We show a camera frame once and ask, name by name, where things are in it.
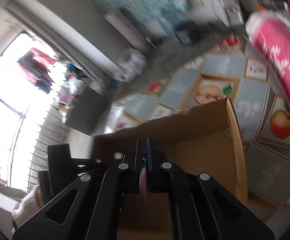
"metal screw head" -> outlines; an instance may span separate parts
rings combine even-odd
[[[172,167],[171,163],[163,163],[161,165],[164,169],[170,169]]]
[[[125,169],[128,168],[128,164],[127,163],[121,163],[121,164],[118,165],[118,168],[120,170],[125,170]]]
[[[200,174],[199,177],[201,180],[209,180],[210,179],[210,176],[208,173],[202,173],[202,174]]]
[[[83,174],[81,176],[81,181],[89,181],[91,179],[91,176],[88,174]]]

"cardboard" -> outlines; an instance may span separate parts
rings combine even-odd
[[[237,118],[231,100],[224,98],[181,114],[155,119],[116,133],[97,136],[91,158],[108,166],[119,164],[115,152],[135,149],[138,138],[152,138],[153,147],[185,172],[207,172],[247,204],[247,180]],[[172,239],[167,194],[125,195],[117,239]]]

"apple picture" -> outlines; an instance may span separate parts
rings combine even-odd
[[[279,110],[275,112],[270,122],[273,134],[279,139],[287,139],[290,135],[290,119],[288,114]]]
[[[195,100],[198,104],[203,105],[221,98],[222,90],[215,85],[200,87],[197,91]]]

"red apple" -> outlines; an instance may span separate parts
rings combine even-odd
[[[288,114],[283,111],[277,111],[270,122],[271,130],[279,139],[286,139],[290,135],[290,120]]]

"plastic bag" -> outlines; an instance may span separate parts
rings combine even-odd
[[[110,109],[109,115],[107,117],[107,122],[104,129],[104,134],[113,133],[117,130],[117,123],[123,114],[124,106],[121,104],[113,103]]]
[[[118,61],[122,73],[115,77],[118,81],[131,82],[143,73],[147,64],[146,58],[138,50],[129,48]]]

